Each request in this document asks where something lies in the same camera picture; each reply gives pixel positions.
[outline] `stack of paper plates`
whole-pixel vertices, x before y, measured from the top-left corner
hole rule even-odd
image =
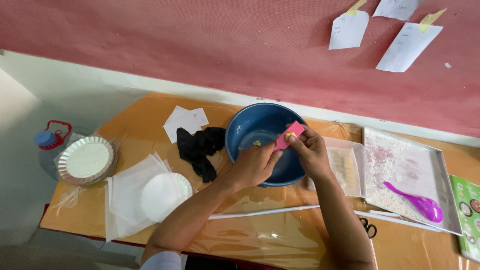
[[[88,136],[74,142],[60,156],[60,177],[72,184],[93,184],[109,177],[118,155],[104,138]]]

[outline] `yellow dough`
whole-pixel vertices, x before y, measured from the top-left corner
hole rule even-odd
[[[286,139],[286,140],[288,140],[288,137],[290,137],[290,136],[294,136],[294,137],[296,137],[296,135],[295,135],[295,132],[288,132],[288,133],[285,133],[285,139]]]

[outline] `purple plastic rice paddle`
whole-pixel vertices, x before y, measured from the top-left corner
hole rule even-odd
[[[444,219],[444,213],[442,211],[442,208],[440,208],[436,201],[423,196],[413,196],[407,193],[403,193],[387,181],[384,182],[384,185],[391,191],[407,198],[420,212],[420,214],[422,214],[428,220],[439,223]]]

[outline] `pink wall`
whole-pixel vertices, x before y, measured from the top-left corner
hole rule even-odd
[[[0,0],[0,48],[480,137],[479,2],[425,0],[410,22],[448,8],[444,28],[405,73],[375,69],[399,20],[328,50],[354,2]]]

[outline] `white paper plate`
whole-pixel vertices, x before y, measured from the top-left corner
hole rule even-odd
[[[172,192],[175,188],[179,189],[180,195]],[[191,196],[192,185],[188,179],[179,173],[168,172],[155,176],[145,185],[140,203],[145,216],[155,222],[162,222]]]
[[[73,184],[86,184],[105,174],[115,158],[112,145],[102,137],[87,136],[65,149],[58,162],[60,176]]]

